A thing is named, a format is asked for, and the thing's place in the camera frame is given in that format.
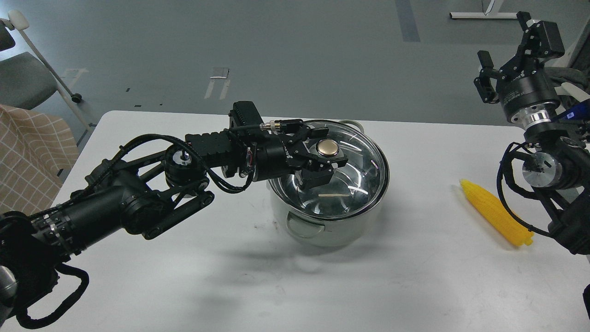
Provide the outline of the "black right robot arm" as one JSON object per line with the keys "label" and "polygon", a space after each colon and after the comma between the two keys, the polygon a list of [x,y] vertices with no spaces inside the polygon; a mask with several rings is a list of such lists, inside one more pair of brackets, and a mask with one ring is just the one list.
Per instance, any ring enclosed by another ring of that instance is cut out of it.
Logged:
{"label": "black right robot arm", "polygon": [[[565,68],[546,67],[565,49],[556,23],[516,13],[523,37],[515,55],[499,69],[488,51],[478,52],[474,86],[482,102],[499,103],[508,122],[523,128],[523,143],[504,151],[496,188],[506,212],[519,224],[549,237],[574,255],[590,253],[589,94],[583,83],[561,81]],[[503,184],[540,201],[551,221],[541,230],[512,212]]]}

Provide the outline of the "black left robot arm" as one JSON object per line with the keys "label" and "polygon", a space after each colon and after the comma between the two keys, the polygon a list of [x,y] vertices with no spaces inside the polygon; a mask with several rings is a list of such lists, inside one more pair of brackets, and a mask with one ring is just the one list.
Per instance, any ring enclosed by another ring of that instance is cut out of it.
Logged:
{"label": "black left robot arm", "polygon": [[303,189],[328,184],[348,157],[329,129],[302,119],[264,123],[251,101],[229,111],[227,129],[210,134],[143,134],[105,159],[87,187],[30,216],[1,214],[1,322],[38,329],[55,323],[84,294],[86,271],[67,265],[124,229],[154,239],[213,202],[207,190],[238,194],[252,182],[293,175]]}

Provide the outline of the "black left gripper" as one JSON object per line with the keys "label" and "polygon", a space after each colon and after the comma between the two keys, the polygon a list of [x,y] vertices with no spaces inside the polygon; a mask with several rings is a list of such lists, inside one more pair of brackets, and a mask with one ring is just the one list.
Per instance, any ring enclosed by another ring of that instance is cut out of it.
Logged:
{"label": "black left gripper", "polygon": [[255,181],[294,174],[301,190],[310,190],[330,183],[335,169],[344,167],[348,157],[311,158],[304,143],[317,143],[327,138],[330,129],[302,126],[294,134],[255,135]]}

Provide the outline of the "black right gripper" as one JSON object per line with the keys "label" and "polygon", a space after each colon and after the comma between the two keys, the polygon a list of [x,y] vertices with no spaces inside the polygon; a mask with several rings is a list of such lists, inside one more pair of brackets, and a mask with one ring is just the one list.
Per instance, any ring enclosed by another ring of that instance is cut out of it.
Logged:
{"label": "black right gripper", "polygon": [[[524,108],[549,105],[554,112],[560,105],[555,88],[544,73],[544,63],[565,55],[562,36],[557,23],[535,21],[529,12],[519,11],[516,18],[523,30],[522,41],[516,54],[496,70],[488,51],[479,50],[481,66],[474,86],[483,103],[500,102],[508,122],[516,124],[517,113]],[[496,89],[491,80],[498,80]]]}

